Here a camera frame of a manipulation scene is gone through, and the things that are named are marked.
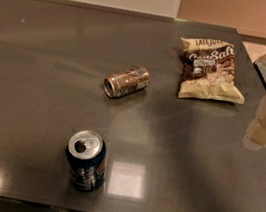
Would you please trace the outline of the orange soda can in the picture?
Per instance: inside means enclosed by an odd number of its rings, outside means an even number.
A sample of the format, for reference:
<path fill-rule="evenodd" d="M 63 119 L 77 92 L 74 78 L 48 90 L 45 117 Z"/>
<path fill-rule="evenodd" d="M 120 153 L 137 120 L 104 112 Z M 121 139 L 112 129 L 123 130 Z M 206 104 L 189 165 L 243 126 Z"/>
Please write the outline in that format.
<path fill-rule="evenodd" d="M 144 66 L 137 66 L 131 69 L 113 73 L 105 78 L 104 91 L 108 97 L 120 98 L 134 92 L 145 89 L 149 86 L 149 72 Z"/>

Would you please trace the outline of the blue soda can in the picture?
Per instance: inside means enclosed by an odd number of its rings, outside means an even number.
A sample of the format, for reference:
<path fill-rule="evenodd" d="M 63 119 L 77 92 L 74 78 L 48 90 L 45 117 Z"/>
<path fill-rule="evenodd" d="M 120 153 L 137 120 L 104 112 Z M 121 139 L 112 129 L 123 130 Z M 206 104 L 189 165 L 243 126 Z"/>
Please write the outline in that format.
<path fill-rule="evenodd" d="M 66 156 L 75 188 L 93 192 L 103 185 L 106 149 L 103 138 L 92 130 L 82 130 L 70 138 Z"/>

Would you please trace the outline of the chip bag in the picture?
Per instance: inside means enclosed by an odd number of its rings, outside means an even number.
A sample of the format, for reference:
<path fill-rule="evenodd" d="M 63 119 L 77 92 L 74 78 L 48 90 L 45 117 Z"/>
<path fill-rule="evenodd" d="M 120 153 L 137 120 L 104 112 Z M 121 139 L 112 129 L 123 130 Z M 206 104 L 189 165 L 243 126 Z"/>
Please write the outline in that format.
<path fill-rule="evenodd" d="M 243 104 L 245 98 L 234 85 L 234 45 L 214 39 L 182 39 L 184 71 L 179 99 L 197 98 Z"/>

